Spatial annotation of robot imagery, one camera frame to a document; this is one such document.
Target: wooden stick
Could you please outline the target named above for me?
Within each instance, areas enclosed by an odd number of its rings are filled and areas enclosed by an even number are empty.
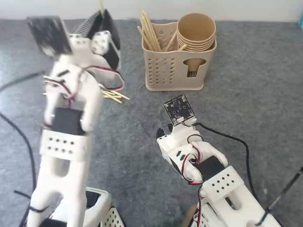
[[[127,96],[125,96],[125,95],[122,95],[121,93],[119,93],[119,92],[117,92],[117,91],[112,91],[112,92],[115,93],[115,94],[118,95],[118,96],[121,96],[122,98],[125,98],[125,99],[127,99],[127,100],[130,100],[129,97],[127,97]]]
[[[156,43],[156,48],[159,50],[159,52],[161,52],[161,47],[160,47],[160,44],[159,44],[159,42],[158,42],[158,38],[157,38],[157,36],[156,36],[155,30],[153,29],[153,26],[152,26],[152,22],[151,22],[151,20],[150,20],[150,17],[149,17],[148,14],[147,14],[146,12],[144,12],[144,11],[143,11],[143,14],[144,14],[144,16],[145,16],[145,18],[146,18],[146,21],[147,21],[147,24],[148,24],[148,26],[149,26],[149,28],[150,28],[151,35],[152,35],[152,37],[153,37],[153,39],[154,39],[154,41],[155,41],[155,43]]]
[[[104,98],[112,98],[112,96],[106,96],[106,95],[103,95]]]
[[[114,99],[118,103],[122,103],[119,99],[115,98],[114,96],[108,94],[106,91],[102,91],[102,93],[106,96],[109,96],[110,98]]]
[[[104,5],[103,5],[103,0],[99,0],[99,6],[100,6],[100,12],[101,12],[101,15],[104,14]]]
[[[151,35],[151,33],[150,33],[149,29],[148,29],[147,22],[146,22],[145,18],[141,17],[140,21],[141,21],[141,25],[142,25],[143,34],[145,34],[146,37],[147,37],[147,39],[150,41],[150,44],[152,46],[152,50],[153,51],[157,51],[156,45],[155,45],[155,43],[154,43],[154,41],[152,39],[152,35]]]
[[[141,28],[140,28],[139,26],[138,26],[137,28],[138,28],[138,31],[140,32],[140,34],[141,34],[143,40],[146,42],[146,44],[147,44],[147,46],[148,46],[148,49],[149,49],[150,51],[152,51],[153,48],[152,48],[150,42],[148,42],[148,39],[147,39],[146,36],[144,35],[143,31],[141,30]]]
[[[178,51],[182,51],[182,50],[184,50],[186,47],[187,47],[187,45],[184,44],[183,46],[181,46],[181,47],[178,49]]]
[[[175,31],[174,35],[172,36],[172,38],[170,39],[169,41],[169,44],[167,44],[164,52],[167,52],[170,48],[170,46],[172,45],[172,43],[174,42],[175,38],[176,38],[176,35],[177,35],[177,31]]]

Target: mounting hole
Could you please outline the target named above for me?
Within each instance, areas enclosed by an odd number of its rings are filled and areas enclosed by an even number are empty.
[[[185,155],[182,155],[180,158],[180,161],[182,161],[185,158]]]

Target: black wire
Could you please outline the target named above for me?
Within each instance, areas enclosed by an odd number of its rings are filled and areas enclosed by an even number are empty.
[[[203,125],[200,122],[194,123],[192,126],[197,126],[197,125],[201,126],[202,128],[204,128],[206,130],[212,131],[212,132],[214,132],[214,133],[216,133],[218,135],[221,135],[221,136],[224,136],[224,137],[236,140],[236,141],[242,143],[245,146],[245,148],[246,148],[246,170],[247,170],[247,176],[248,176],[248,181],[249,181],[249,184],[250,184],[251,193],[255,197],[255,199],[258,201],[258,203],[260,203],[260,201],[259,201],[259,199],[257,197],[256,191],[255,191],[254,185],[253,185],[252,177],[251,177],[251,172],[250,172],[250,149],[249,149],[247,143],[245,141],[237,138],[237,137],[230,136],[230,135],[224,134],[222,132],[216,131],[214,129],[211,129],[209,127],[206,127],[205,125]]]
[[[32,169],[32,181],[33,181],[33,191],[34,191],[36,188],[36,185],[37,185],[37,180],[36,180],[35,161],[34,161],[32,147],[30,146],[30,143],[29,143],[27,137],[25,136],[25,134],[23,133],[23,131],[21,131],[21,129],[17,125],[15,125],[10,119],[8,119],[6,116],[4,116],[1,112],[0,112],[0,117],[3,120],[5,120],[11,127],[13,127],[19,133],[19,135],[22,137],[22,139],[24,140],[24,142],[27,145],[28,154],[29,154],[30,163],[31,163],[31,169]]]
[[[2,91],[4,91],[5,89],[7,89],[8,87],[10,87],[10,86],[13,86],[13,85],[16,85],[16,84],[18,84],[18,83],[21,83],[21,82],[23,82],[23,81],[26,81],[26,80],[28,80],[28,79],[32,79],[32,78],[35,78],[35,77],[37,77],[37,76],[40,76],[42,73],[44,73],[44,71],[35,72],[35,73],[29,74],[29,75],[27,75],[27,76],[25,76],[25,77],[22,77],[22,78],[13,80],[13,81],[11,81],[11,82],[9,82],[9,83],[7,83],[7,84],[1,86],[1,87],[0,87],[0,93],[1,93]]]
[[[15,194],[18,194],[18,195],[21,195],[21,196],[23,196],[23,197],[25,197],[25,198],[27,198],[27,199],[29,199],[30,200],[30,195],[28,195],[28,194],[25,194],[24,192],[20,192],[20,191],[18,191],[18,190],[14,190],[14,193]]]
[[[192,136],[198,136],[198,137],[200,137],[200,138],[202,139],[202,141],[204,141],[203,136],[201,136],[201,135],[199,135],[199,134],[192,134],[192,135],[190,135],[190,136],[187,138],[187,143],[190,143],[190,142],[189,142],[189,138],[192,137]]]
[[[288,192],[288,190],[293,186],[293,184],[299,179],[301,174],[303,173],[303,166],[301,169],[296,173],[296,175],[291,179],[291,181],[286,185],[286,187],[281,191],[278,197],[269,205],[269,207],[265,210],[264,215],[262,216],[261,220],[255,225],[260,226],[264,222],[267,215],[271,212],[273,207],[278,203],[278,201]]]
[[[13,86],[13,85],[16,85],[18,83],[21,83],[23,81],[26,81],[28,79],[32,79],[32,78],[35,78],[37,76],[40,76],[42,73],[44,73],[44,71],[40,71],[40,72],[36,72],[36,73],[32,73],[32,74],[29,74],[25,77],[22,77],[22,78],[19,78],[19,79],[16,79],[14,81],[11,81],[3,86],[0,87],[0,93],[3,92],[5,89]],[[13,123],[9,118],[7,118],[4,114],[0,113],[0,117],[6,121],[11,127],[13,127],[17,132],[18,134],[22,137],[22,139],[24,140],[24,142],[26,143],[27,145],[27,149],[28,149],[28,154],[29,154],[29,158],[30,158],[30,163],[31,163],[31,171],[32,171],[32,181],[33,181],[33,188],[32,188],[32,191],[35,190],[36,188],[36,185],[37,185],[37,179],[36,179],[36,169],[35,169],[35,160],[34,160],[34,155],[33,155],[33,150],[32,150],[32,147],[27,139],[27,137],[25,136],[25,134],[23,133],[23,131],[15,124]],[[21,219],[21,222],[19,224],[19,227],[23,227],[25,225],[25,222],[26,222],[26,218],[28,216],[28,212],[29,212],[29,207],[30,207],[30,203],[28,204],[27,206],[27,209]]]

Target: gray carpet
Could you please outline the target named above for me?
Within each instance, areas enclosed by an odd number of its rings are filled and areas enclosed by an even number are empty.
[[[69,29],[80,21],[68,21]],[[156,130],[169,120],[162,103],[182,92],[150,92],[144,84],[143,52],[136,20],[117,21],[122,74],[131,101],[107,100],[99,118],[89,186],[108,190],[129,227],[178,226],[197,187],[189,186],[160,155]],[[303,163],[303,32],[295,23],[218,22],[218,48],[201,91],[184,92],[205,125],[247,141],[253,181],[269,205]],[[24,21],[0,21],[0,84],[50,68]],[[45,98],[42,78],[0,96],[1,111],[28,136],[39,167]],[[201,130],[247,183],[245,149]],[[27,148],[0,121],[0,226],[17,226],[31,192]],[[303,178],[275,207],[285,227],[302,227]]]

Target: red wire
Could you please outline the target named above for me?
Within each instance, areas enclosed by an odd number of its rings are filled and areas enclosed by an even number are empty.
[[[194,154],[187,154],[183,160],[183,163],[182,163],[182,168],[181,168],[181,174],[183,176],[183,178],[188,182],[188,184],[190,185],[199,185],[199,184],[202,184],[202,183],[199,183],[199,182],[194,182],[194,181],[189,181],[188,179],[186,179],[186,177],[184,176],[184,169],[185,169],[185,163],[187,162],[187,159],[189,157],[189,155],[193,155],[195,156]]]
[[[119,86],[119,87],[114,87],[114,88],[104,86],[107,90],[109,90],[109,91],[118,91],[118,90],[121,90],[121,89],[124,88],[124,79],[121,76],[120,72],[118,72],[117,70],[108,69],[108,68],[104,68],[104,67],[100,67],[100,66],[88,66],[87,69],[89,69],[89,68],[96,68],[96,69],[103,70],[103,71],[113,72],[113,73],[115,73],[119,76],[119,78],[122,81],[122,85]]]
[[[193,148],[198,152],[198,159],[196,160],[196,165],[200,164],[200,159],[202,158],[201,151],[193,144],[191,144]]]
[[[46,79],[45,81],[48,82],[48,83],[57,84],[57,85],[63,87],[64,90],[67,92],[68,95],[71,94],[71,91],[70,91],[70,90],[68,89],[68,87],[66,87],[63,83],[61,83],[61,82],[59,82],[59,81],[57,81],[57,80],[54,80],[54,79]],[[69,107],[71,106],[71,100],[70,100],[70,98],[68,98],[68,106],[69,106]]]

